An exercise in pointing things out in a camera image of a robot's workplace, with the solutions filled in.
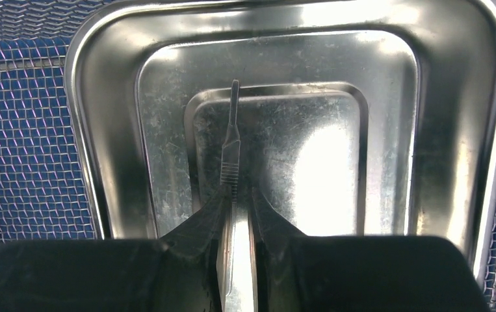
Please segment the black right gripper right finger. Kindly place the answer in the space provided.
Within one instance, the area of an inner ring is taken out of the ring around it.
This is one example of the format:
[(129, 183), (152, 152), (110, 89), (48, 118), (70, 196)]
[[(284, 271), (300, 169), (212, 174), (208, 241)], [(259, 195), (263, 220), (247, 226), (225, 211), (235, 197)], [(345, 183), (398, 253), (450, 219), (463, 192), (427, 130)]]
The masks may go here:
[(487, 311), (465, 257), (433, 236), (312, 237), (250, 192), (260, 311)]

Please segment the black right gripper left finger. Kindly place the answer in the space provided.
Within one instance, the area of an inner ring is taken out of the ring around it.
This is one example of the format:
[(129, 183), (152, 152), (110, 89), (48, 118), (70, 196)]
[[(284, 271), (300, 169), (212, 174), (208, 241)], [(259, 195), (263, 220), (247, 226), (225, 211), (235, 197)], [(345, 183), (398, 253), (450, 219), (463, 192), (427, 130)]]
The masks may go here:
[(229, 187), (160, 239), (20, 240), (0, 247), (0, 311), (220, 311)]

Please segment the steel scalpel handle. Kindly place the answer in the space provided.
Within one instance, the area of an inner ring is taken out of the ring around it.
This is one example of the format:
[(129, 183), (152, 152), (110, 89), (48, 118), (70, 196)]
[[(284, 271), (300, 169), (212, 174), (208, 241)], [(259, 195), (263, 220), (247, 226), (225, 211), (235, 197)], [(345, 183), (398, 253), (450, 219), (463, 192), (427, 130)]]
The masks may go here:
[(223, 311), (257, 311), (257, 274), (252, 225), (247, 208), (238, 205), (241, 138), (237, 126), (240, 82), (232, 80), (226, 137), (222, 145), (220, 185), (225, 188), (225, 221), (218, 254)]

